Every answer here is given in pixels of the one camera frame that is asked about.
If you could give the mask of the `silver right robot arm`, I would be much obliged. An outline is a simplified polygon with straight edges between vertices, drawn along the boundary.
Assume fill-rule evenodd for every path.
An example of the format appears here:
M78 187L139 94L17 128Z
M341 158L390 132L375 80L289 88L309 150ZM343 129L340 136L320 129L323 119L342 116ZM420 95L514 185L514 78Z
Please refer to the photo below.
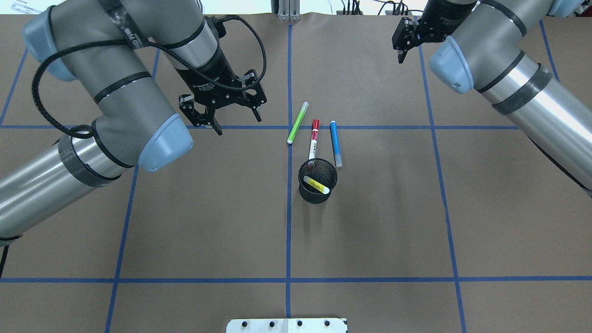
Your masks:
M438 43L431 71L456 93L472 89L508 118L587 195L592 185L591 109L518 43L545 16L568 17L579 0L430 0L402 17L392 46Z

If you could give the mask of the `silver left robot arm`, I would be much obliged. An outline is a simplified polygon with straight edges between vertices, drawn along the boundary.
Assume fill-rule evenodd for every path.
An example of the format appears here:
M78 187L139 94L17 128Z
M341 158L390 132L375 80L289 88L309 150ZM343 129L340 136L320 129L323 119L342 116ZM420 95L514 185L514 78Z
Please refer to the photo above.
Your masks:
M198 0L66 0L24 25L40 66L31 85L38 112L61 131L45 152L1 180L1 244L136 165L155 172L194 145L180 115L137 55L162 50L190 89L179 109L195 127L222 134L216 110L237 104L260 122L262 76L231 69L223 23Z

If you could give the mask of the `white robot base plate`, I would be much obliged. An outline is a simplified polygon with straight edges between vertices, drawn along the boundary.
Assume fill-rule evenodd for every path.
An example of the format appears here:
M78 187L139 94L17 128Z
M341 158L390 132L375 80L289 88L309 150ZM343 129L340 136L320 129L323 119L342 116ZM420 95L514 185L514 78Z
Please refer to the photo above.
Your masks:
M341 318L261 318L228 322L227 333L347 333Z

